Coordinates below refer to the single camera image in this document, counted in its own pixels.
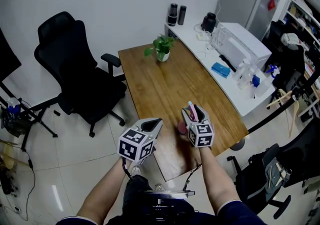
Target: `white refrigerator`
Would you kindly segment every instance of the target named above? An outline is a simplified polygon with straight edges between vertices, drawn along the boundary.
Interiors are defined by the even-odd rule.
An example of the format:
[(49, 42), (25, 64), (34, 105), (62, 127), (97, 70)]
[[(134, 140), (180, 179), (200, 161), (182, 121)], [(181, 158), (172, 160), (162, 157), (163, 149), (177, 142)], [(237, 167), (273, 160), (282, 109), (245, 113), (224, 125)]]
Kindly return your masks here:
[(260, 41), (263, 39), (277, 7), (269, 10), (271, 0), (219, 0), (215, 14), (221, 23), (239, 23)]

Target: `pink object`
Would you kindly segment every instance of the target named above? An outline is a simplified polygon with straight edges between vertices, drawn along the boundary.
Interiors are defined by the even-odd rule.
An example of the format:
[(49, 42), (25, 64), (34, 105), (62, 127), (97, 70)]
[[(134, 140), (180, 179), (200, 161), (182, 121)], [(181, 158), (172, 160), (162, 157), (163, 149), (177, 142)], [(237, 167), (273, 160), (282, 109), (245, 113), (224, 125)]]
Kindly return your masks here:
[(186, 123), (184, 121), (180, 121), (178, 123), (178, 131), (182, 135), (186, 135), (188, 133)]
[(192, 120), (195, 121), (195, 122), (198, 122), (199, 119), (198, 119), (198, 114), (196, 112), (195, 106), (193, 104), (190, 104), (189, 105), (189, 109), (190, 109), (190, 112), (191, 112), (190, 117), (192, 118)]

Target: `chair armrest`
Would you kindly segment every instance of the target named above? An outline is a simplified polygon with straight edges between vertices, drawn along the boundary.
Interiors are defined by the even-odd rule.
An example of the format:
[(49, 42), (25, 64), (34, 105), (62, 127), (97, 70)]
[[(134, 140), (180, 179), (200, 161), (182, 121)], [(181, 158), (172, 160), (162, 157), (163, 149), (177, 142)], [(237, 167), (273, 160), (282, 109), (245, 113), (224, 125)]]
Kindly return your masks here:
[(70, 115), (74, 111), (74, 107), (64, 98), (62, 93), (58, 95), (58, 104), (67, 115)]
[(113, 66), (119, 68), (121, 66), (120, 59), (112, 54), (105, 53), (101, 56), (101, 59), (104, 60), (107, 63), (112, 64)]

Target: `white printer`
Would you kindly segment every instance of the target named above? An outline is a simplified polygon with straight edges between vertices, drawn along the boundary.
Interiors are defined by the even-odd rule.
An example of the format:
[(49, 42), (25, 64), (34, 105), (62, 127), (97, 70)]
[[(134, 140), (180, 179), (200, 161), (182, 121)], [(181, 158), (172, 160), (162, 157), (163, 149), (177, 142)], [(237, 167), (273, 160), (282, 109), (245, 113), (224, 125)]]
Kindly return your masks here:
[(220, 22), (211, 44), (236, 69), (244, 58), (262, 69), (271, 55), (263, 43), (238, 23)]

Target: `white flower pot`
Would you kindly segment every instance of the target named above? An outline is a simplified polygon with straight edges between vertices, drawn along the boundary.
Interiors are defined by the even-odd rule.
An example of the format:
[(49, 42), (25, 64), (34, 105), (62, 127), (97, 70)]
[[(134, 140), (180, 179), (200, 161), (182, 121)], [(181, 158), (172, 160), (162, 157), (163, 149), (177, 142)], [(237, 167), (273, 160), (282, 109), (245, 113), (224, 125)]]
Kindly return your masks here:
[(156, 51), (156, 57), (160, 62), (165, 62), (166, 60), (168, 60), (169, 55), (170, 55), (170, 51), (163, 56), (163, 59), (160, 59), (159, 56), (158, 56), (158, 51)]

